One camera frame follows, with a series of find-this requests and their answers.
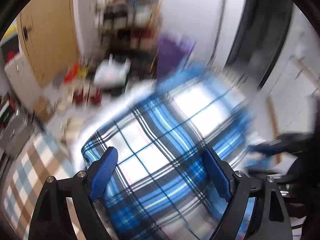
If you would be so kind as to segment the white plastic bag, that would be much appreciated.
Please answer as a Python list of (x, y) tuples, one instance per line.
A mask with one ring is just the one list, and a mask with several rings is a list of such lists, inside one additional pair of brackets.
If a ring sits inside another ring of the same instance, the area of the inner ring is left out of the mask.
[(103, 60), (97, 67), (93, 84), (100, 88), (123, 86), (125, 85), (130, 67), (130, 59), (127, 58), (124, 63), (120, 63), (115, 61), (111, 54), (108, 60)]

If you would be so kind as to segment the yellow lid shoe box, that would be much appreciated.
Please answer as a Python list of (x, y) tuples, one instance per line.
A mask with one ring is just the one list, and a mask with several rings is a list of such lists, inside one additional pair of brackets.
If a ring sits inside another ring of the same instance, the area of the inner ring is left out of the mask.
[(15, 35), (18, 35), (17, 25), (16, 25), (16, 24), (11, 25), (11, 26), (7, 29), (7, 31), (5, 32), (5, 34), (4, 34), (3, 38), (1, 39), (1, 41), (3, 42), (3, 41), (5, 41), (5, 40), (7, 40), (7, 39), (12, 38), (12, 37), (15, 36)]

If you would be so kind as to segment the black red shoe box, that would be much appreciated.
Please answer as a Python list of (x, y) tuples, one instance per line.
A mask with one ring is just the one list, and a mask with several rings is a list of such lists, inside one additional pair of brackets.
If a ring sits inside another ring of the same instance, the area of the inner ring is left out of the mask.
[(18, 36), (15, 36), (2, 44), (1, 52), (5, 63), (8, 63), (16, 54), (18, 54), (20, 52)]

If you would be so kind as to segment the wooden door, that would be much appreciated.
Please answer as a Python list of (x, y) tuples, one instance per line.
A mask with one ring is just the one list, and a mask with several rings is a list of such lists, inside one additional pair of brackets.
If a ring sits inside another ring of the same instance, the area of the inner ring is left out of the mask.
[(73, 0), (31, 0), (17, 16), (17, 29), (40, 87), (78, 60)]

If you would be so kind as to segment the silver flat suitcase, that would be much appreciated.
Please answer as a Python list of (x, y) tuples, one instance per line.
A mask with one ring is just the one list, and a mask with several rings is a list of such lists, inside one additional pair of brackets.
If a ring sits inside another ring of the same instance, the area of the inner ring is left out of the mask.
[(1, 132), (1, 149), (16, 158), (31, 137), (34, 126), (25, 111), (17, 109)]

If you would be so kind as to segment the checkered bed blanket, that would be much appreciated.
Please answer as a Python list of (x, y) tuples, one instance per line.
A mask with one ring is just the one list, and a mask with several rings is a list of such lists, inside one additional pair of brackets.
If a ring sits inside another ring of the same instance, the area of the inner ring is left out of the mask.
[(46, 179), (74, 175), (70, 154), (61, 142), (44, 132), (30, 138), (1, 189), (1, 211), (19, 239), (28, 238), (34, 207)]

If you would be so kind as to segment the purple cloth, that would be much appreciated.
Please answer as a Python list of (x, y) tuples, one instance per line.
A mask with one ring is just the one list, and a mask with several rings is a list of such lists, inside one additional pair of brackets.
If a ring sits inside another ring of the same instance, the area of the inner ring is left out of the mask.
[(188, 58), (196, 44), (196, 41), (187, 35), (174, 35), (162, 33), (157, 41), (158, 63), (156, 67), (156, 78), (162, 79), (174, 72), (180, 62)]

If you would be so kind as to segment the red plastic bag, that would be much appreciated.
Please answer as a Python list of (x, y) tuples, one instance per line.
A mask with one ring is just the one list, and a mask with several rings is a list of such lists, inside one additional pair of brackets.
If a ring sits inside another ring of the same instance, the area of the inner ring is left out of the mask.
[(65, 75), (63, 82), (69, 83), (73, 79), (75, 79), (78, 76), (79, 69), (80, 65), (78, 63), (75, 63), (73, 67), (67, 71), (67, 74)]

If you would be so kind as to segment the wooden shoe rack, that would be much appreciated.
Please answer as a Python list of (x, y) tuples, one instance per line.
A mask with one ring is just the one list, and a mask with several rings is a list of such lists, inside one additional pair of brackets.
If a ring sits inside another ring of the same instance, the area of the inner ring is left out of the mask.
[(162, 25), (161, 0), (95, 0), (101, 45), (152, 51)]

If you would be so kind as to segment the blue white plaid shirt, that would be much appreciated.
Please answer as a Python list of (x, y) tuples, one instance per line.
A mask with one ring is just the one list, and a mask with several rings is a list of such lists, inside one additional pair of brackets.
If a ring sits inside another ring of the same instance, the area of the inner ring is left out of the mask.
[(86, 165), (109, 147), (118, 162), (102, 203), (119, 239), (208, 239), (227, 206), (202, 151), (221, 159), (244, 152), (250, 117), (235, 85), (202, 69), (157, 83), (145, 99), (105, 114), (82, 147)]

